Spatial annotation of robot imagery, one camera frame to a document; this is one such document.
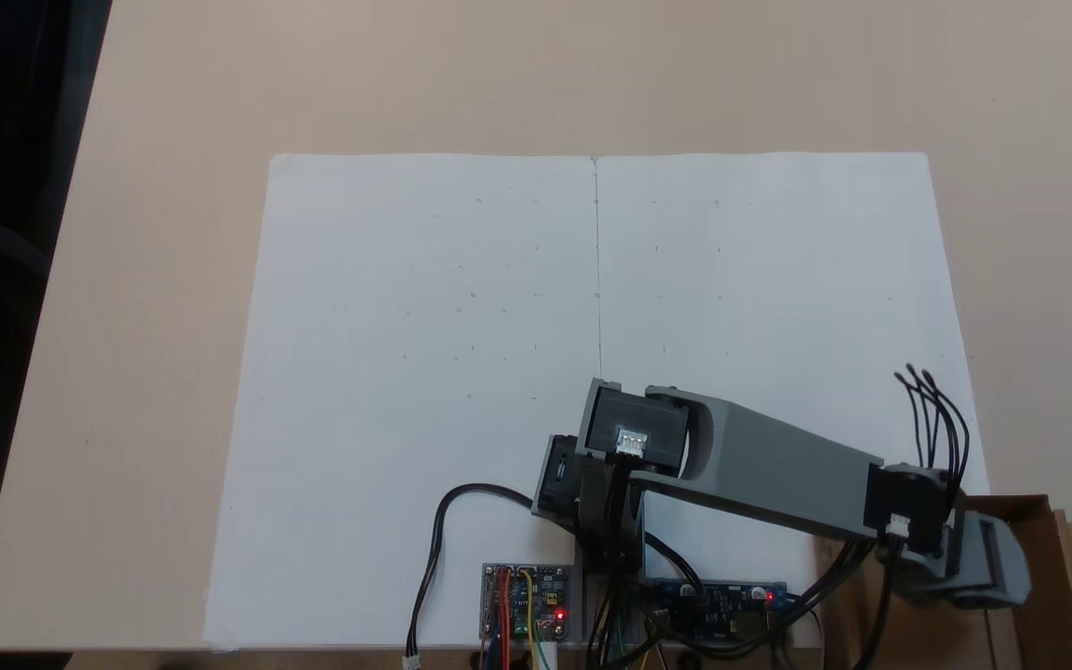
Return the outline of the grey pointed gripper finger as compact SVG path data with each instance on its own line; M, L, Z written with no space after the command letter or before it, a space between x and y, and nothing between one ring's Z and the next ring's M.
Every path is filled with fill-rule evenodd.
M1028 560L1015 531L1007 523L999 523L999 564L1009 602L1026 602L1031 591Z

